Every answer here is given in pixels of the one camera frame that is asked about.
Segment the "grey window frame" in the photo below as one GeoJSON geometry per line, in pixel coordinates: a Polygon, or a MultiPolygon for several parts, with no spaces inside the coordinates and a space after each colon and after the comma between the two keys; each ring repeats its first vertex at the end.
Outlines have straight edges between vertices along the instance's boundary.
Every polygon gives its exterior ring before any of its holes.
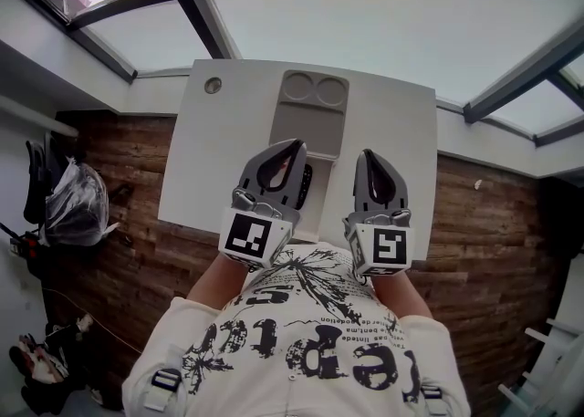
{"type": "Polygon", "coordinates": [[[462,108],[464,122],[485,121],[494,112],[546,81],[569,99],[583,114],[529,138],[537,148],[584,133],[584,79],[568,73],[568,65],[584,56],[584,13],[570,21],[541,47],[508,70],[462,108]]]}

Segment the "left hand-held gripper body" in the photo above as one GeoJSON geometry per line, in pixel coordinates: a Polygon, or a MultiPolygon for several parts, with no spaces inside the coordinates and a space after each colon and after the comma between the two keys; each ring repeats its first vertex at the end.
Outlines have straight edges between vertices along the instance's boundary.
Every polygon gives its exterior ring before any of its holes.
{"type": "Polygon", "coordinates": [[[270,268],[299,221],[294,207],[237,187],[224,209],[219,252],[248,268],[270,268]]]}

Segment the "white table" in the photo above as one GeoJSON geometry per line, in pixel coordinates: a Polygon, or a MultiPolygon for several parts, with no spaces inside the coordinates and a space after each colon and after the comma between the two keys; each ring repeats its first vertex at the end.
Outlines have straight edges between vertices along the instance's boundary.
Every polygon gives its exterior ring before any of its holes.
{"type": "MultiPolygon", "coordinates": [[[[172,135],[158,216],[216,234],[245,164],[267,148],[276,100],[289,62],[198,60],[172,135]]],[[[433,89],[395,78],[330,68],[349,83],[339,157],[310,155],[314,174],[294,237],[346,247],[343,219],[354,209],[360,153],[370,149],[406,182],[414,231],[412,257],[428,255],[437,171],[433,89]]]]}

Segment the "clear plastic bag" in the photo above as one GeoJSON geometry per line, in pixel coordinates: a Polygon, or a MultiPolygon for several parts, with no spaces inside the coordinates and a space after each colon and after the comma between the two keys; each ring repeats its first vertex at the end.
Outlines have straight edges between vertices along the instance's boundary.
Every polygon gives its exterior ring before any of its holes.
{"type": "Polygon", "coordinates": [[[40,228],[42,245],[93,246],[116,230],[109,224],[110,202],[100,175],[74,158],[53,193],[46,198],[45,222],[40,228]]]}

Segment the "person's right forearm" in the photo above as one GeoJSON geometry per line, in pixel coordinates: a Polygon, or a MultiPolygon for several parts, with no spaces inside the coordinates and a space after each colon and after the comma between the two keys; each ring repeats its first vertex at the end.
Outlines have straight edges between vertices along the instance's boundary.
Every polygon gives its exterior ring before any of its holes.
{"type": "Polygon", "coordinates": [[[371,283],[378,300],[398,318],[433,317],[405,271],[392,276],[373,276],[371,283]]]}

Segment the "small black object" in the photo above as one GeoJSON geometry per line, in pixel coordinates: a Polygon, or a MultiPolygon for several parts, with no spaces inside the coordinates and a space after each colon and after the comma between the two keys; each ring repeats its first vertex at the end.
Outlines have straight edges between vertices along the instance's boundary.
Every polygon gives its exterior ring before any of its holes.
{"type": "Polygon", "coordinates": [[[312,182],[313,168],[309,163],[306,163],[303,170],[302,181],[297,197],[296,209],[300,211],[307,199],[308,191],[312,182]]]}

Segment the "white metal rack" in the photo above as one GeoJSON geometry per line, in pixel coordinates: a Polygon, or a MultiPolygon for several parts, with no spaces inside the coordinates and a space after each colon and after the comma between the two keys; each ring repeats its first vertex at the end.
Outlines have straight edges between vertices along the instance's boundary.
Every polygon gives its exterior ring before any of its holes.
{"type": "Polygon", "coordinates": [[[547,333],[525,329],[541,350],[517,384],[498,386],[501,417],[584,417],[584,328],[554,318],[547,325],[547,333]]]}

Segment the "grey and orange device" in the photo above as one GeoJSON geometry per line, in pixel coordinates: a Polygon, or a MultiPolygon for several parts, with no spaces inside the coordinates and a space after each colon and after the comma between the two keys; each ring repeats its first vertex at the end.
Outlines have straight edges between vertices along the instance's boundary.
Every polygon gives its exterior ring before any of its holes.
{"type": "Polygon", "coordinates": [[[9,232],[10,251],[26,261],[37,260],[39,255],[38,230],[25,231],[22,235],[9,232]]]}

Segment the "person's left forearm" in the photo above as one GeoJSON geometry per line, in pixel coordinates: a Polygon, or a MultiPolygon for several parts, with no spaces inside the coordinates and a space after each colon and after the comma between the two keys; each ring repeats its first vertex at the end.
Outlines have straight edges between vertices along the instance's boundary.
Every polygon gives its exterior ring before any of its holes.
{"type": "Polygon", "coordinates": [[[240,295],[248,273],[246,265],[219,254],[190,289],[186,299],[221,310],[240,295]]]}

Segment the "person's white printed shirt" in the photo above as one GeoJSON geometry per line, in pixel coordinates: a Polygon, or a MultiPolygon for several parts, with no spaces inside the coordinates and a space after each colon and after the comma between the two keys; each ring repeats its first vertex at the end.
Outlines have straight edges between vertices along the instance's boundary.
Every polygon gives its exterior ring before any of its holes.
{"type": "Polygon", "coordinates": [[[470,417],[446,326],[398,318],[350,252],[289,245],[215,310],[176,297],[122,385],[126,417],[470,417]]]}

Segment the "grey tray organizer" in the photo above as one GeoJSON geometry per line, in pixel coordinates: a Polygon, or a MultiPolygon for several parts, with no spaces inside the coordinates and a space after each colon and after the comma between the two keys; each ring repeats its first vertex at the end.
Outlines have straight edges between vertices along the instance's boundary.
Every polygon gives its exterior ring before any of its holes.
{"type": "Polygon", "coordinates": [[[348,99],[349,82],[344,78],[297,69],[283,74],[269,142],[297,138],[307,145],[311,178],[303,191],[297,240],[319,240],[329,177],[340,155],[348,99]]]}

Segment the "black office chair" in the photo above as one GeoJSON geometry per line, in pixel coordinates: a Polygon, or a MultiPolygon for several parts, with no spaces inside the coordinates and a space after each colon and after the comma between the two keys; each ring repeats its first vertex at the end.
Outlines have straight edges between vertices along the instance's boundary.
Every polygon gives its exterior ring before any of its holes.
{"type": "MultiPolygon", "coordinates": [[[[69,155],[57,140],[54,132],[48,132],[42,142],[27,141],[29,158],[28,191],[24,209],[25,219],[40,228],[45,222],[46,198],[56,188],[61,176],[74,158],[77,163],[85,163],[76,155],[69,155]]],[[[133,187],[123,183],[112,190],[107,189],[109,202],[119,197],[130,196],[133,187]]]]}

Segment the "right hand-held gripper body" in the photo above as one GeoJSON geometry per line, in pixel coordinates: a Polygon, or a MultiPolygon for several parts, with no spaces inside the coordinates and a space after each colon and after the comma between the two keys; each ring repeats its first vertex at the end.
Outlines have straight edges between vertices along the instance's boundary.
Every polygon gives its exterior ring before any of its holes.
{"type": "Polygon", "coordinates": [[[343,219],[356,276],[393,276],[412,265],[409,209],[355,212],[343,219]]]}

